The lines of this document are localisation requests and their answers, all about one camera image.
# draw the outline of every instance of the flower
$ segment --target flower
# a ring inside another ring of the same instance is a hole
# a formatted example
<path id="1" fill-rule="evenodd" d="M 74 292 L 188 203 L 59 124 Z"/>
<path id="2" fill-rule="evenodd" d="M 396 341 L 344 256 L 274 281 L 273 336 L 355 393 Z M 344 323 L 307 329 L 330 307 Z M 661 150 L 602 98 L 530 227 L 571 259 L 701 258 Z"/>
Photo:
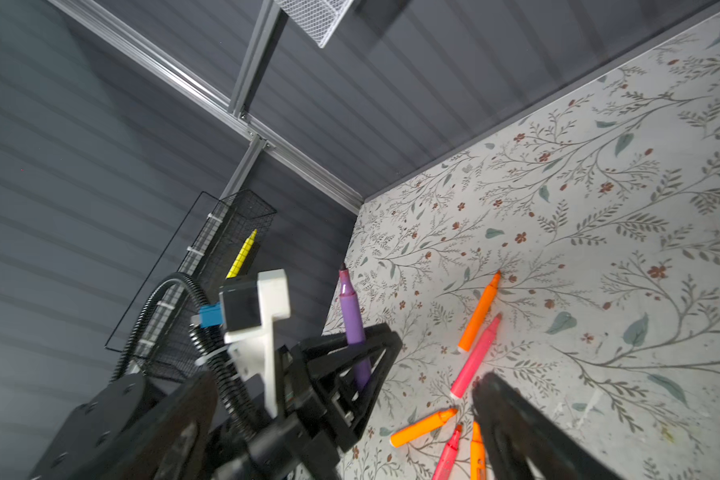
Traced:
<path id="1" fill-rule="evenodd" d="M 664 265 L 662 266 L 652 266 L 648 269 L 648 274 L 651 278 L 666 278 L 666 267 Z"/>

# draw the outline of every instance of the pink marker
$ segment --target pink marker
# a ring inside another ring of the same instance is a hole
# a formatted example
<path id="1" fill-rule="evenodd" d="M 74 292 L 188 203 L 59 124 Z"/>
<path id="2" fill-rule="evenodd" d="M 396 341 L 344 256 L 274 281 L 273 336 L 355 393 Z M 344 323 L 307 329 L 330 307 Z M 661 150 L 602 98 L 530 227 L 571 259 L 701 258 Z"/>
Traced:
<path id="1" fill-rule="evenodd" d="M 456 430 L 445 444 L 443 453 L 440 455 L 440 462 L 434 469 L 434 475 L 432 480 L 448 480 L 451 476 L 451 470 L 453 470 L 454 464 L 456 463 L 456 456 L 458 455 L 458 441 L 461 439 L 461 425 L 456 425 Z"/>
<path id="2" fill-rule="evenodd" d="M 478 344 L 475 346 L 474 350 L 472 350 L 467 362 L 461 368 L 458 377 L 456 377 L 456 381 L 451 387 L 452 399 L 459 400 L 464 396 L 467 388 L 469 388 L 469 384 L 472 383 L 474 374 L 478 372 L 478 368 L 483 362 L 485 354 L 488 353 L 490 346 L 493 344 L 494 340 L 496 340 L 496 330 L 499 328 L 499 323 L 501 323 L 500 313 L 496 315 L 494 321 L 491 322 L 488 328 L 483 331 L 483 334 L 480 335 Z"/>

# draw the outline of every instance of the white wire basket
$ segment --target white wire basket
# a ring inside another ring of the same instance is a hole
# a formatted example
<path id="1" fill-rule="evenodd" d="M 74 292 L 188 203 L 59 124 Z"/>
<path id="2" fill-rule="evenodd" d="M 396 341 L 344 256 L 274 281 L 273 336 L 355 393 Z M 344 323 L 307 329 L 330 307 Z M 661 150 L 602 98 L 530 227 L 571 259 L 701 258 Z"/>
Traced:
<path id="1" fill-rule="evenodd" d="M 323 48 L 353 0 L 275 0 Z"/>

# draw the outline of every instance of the white zip tie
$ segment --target white zip tie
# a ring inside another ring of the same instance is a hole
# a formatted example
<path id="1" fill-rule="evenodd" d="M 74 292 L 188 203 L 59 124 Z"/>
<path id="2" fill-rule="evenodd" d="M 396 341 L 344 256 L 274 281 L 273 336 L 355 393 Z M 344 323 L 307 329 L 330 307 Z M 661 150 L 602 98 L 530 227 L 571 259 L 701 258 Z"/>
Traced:
<path id="1" fill-rule="evenodd" d="M 208 361 L 208 359 L 210 359 L 212 356 L 219 355 L 221 352 L 225 352 L 228 348 L 230 348 L 229 345 L 224 345 L 224 346 L 221 347 L 221 348 L 218 348 L 218 349 L 216 349 L 216 350 L 213 350 L 213 351 L 212 351 L 211 353 L 209 353 L 208 355 L 203 355 L 203 356 L 200 357 L 199 359 L 195 360 L 195 365 L 197 365 L 197 366 L 203 366 L 203 365 L 205 365 L 206 362 Z"/>

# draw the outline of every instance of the black wire mesh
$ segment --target black wire mesh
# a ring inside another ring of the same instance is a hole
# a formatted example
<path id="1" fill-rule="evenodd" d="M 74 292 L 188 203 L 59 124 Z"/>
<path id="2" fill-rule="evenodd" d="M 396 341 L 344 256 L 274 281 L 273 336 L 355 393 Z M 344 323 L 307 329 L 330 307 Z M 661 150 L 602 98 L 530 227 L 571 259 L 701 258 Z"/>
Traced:
<path id="1" fill-rule="evenodd" d="M 208 300 L 212 304 L 218 302 L 219 287 L 240 247 L 256 230 L 253 247 L 240 270 L 240 274 L 244 274 L 256 257 L 275 213 L 274 208 L 250 190 L 240 190 L 223 200 L 201 194 L 136 293 L 107 341 L 106 348 L 119 351 L 111 343 L 116 343 L 116 339 L 124 338 L 124 333 L 127 334 L 128 330 L 121 324 L 129 328 L 133 325 L 146 297 L 170 272 L 191 274 L 208 295 Z M 188 245 L 186 231 L 192 228 L 200 232 Z M 182 250 L 185 252 L 184 258 L 177 268 L 176 253 Z M 185 293 L 176 287 L 168 290 L 158 303 L 134 354 L 134 360 L 147 375 L 183 382 L 199 371 L 194 364 L 199 354 L 189 337 L 190 320 L 196 314 L 197 308 Z"/>

